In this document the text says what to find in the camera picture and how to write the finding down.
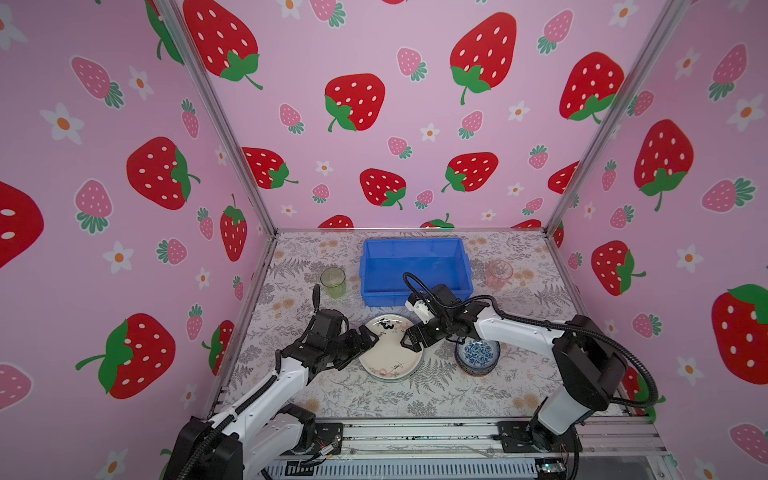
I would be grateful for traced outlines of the cream floral plate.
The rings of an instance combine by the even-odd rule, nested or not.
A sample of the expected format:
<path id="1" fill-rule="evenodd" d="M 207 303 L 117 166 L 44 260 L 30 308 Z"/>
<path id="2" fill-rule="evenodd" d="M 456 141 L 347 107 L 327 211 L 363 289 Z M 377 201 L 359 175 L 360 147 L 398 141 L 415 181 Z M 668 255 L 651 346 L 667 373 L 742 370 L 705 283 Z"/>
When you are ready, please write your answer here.
<path id="1" fill-rule="evenodd" d="M 411 320 L 395 314 L 380 315 L 367 322 L 366 327 L 378 338 L 374 347 L 359 357 L 370 376 L 383 382 L 398 382 L 417 372 L 423 353 L 400 345 L 412 326 Z"/>

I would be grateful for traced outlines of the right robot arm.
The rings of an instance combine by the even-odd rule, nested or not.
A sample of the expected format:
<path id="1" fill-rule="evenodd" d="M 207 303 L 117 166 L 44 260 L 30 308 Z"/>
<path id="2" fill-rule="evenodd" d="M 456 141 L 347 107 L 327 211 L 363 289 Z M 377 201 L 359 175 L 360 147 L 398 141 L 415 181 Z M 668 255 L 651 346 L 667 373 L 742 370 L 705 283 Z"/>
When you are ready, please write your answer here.
<path id="1" fill-rule="evenodd" d="M 583 315 L 565 323 L 529 319 L 502 312 L 492 296 L 462 301 L 444 285 L 429 292 L 414 290 L 406 308 L 420 319 L 401 340 L 414 352 L 449 339 L 495 341 L 557 366 L 561 385 L 517 435 L 519 442 L 540 452 L 559 449 L 576 424 L 607 410 L 628 370 L 628 356 Z"/>

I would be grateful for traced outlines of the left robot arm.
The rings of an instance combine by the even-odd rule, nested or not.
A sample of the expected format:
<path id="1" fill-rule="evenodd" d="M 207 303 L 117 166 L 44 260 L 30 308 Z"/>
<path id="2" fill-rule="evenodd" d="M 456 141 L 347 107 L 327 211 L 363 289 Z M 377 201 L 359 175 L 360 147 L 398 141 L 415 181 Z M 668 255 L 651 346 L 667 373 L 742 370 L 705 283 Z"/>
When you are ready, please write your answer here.
<path id="1" fill-rule="evenodd" d="M 339 311 L 318 309 L 275 368 L 244 397 L 208 420 L 191 418 L 171 451 L 165 479 L 250 479 L 307 437 L 314 415 L 289 404 L 320 373 L 345 369 L 379 338 L 352 328 Z"/>

